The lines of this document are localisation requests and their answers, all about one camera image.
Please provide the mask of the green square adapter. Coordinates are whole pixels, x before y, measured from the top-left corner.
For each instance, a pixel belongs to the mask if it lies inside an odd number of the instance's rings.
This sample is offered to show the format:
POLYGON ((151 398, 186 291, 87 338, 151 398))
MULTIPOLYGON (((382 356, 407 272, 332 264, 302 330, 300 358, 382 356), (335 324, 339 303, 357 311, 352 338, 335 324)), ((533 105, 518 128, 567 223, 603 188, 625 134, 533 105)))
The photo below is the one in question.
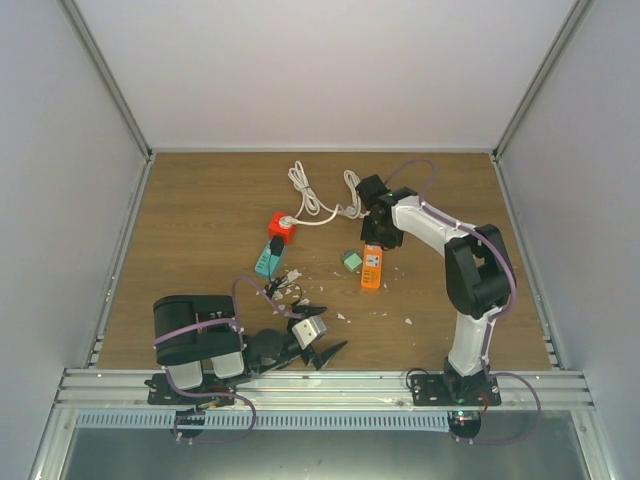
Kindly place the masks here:
POLYGON ((356 272, 361 268, 362 259, 354 251, 347 251, 342 254, 342 264, 349 272, 356 272))

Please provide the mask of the orange power strip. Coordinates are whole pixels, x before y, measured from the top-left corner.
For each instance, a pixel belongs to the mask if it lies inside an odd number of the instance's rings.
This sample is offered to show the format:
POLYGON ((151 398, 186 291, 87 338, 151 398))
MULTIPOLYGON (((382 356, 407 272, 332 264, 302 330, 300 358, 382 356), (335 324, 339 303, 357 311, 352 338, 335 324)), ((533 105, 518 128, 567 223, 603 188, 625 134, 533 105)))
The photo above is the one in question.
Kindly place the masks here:
POLYGON ((376 291, 382 283, 383 250, 377 245, 364 246, 360 285, 364 290, 376 291))

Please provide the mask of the teal power strip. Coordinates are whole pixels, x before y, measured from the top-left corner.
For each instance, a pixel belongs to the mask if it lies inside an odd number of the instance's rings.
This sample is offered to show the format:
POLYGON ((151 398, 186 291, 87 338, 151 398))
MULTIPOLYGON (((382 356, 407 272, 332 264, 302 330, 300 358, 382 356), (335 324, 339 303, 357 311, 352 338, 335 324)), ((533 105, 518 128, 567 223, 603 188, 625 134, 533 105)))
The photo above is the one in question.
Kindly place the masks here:
POLYGON ((271 251, 270 243, 267 242, 256 262, 254 272, 263 279, 274 279, 286 251, 287 247, 284 246, 280 250, 276 250, 276 252, 273 253, 271 251))

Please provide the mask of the black power adapter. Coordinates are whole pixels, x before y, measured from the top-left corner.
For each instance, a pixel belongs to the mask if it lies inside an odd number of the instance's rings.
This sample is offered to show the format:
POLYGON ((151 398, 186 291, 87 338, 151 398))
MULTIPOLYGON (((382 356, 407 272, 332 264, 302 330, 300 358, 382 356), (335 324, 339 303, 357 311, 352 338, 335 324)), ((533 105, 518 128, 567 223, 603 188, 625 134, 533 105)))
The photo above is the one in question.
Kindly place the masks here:
POLYGON ((269 242, 269 251, 271 255, 280 256, 285 247, 284 240, 279 236, 274 236, 269 242))

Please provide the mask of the red cube power socket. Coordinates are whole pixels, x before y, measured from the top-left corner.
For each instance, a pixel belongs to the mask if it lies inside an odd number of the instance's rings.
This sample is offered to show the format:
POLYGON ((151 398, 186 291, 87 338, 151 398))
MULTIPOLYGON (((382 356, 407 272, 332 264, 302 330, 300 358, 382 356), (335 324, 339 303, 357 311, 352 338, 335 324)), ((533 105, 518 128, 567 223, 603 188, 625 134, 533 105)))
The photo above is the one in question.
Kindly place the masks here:
POLYGON ((276 211, 273 214, 267 227, 269 239, 279 237, 285 246, 292 243, 296 230, 295 218, 281 211, 276 211))

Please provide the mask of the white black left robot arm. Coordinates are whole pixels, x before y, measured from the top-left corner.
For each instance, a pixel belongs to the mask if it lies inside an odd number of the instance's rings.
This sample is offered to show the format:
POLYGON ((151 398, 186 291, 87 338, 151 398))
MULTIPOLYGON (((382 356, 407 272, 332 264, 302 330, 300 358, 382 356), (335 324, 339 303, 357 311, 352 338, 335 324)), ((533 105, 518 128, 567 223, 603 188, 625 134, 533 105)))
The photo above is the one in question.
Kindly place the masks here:
POLYGON ((327 333, 326 311, 306 300, 292 304, 286 330, 244 332, 228 295, 173 295, 153 305, 156 362, 171 375, 171 391, 185 404, 205 392, 229 392, 239 384, 300 359, 316 370, 325 368, 347 345, 323 351, 315 344, 327 333))

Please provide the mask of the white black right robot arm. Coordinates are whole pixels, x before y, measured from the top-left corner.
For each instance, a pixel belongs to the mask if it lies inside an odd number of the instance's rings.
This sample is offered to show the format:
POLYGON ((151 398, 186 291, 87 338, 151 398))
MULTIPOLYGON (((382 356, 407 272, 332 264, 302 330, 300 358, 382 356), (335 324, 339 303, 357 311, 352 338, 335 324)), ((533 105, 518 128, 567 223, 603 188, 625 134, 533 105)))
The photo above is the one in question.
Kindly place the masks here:
POLYGON ((517 293, 500 230, 492 224, 463 223, 408 187, 389 189, 377 175, 361 180, 355 191, 368 211, 362 241, 391 250, 410 234, 443 257, 446 293, 457 317, 442 388, 451 403, 468 403, 491 381, 493 329, 496 320, 511 309, 517 293))

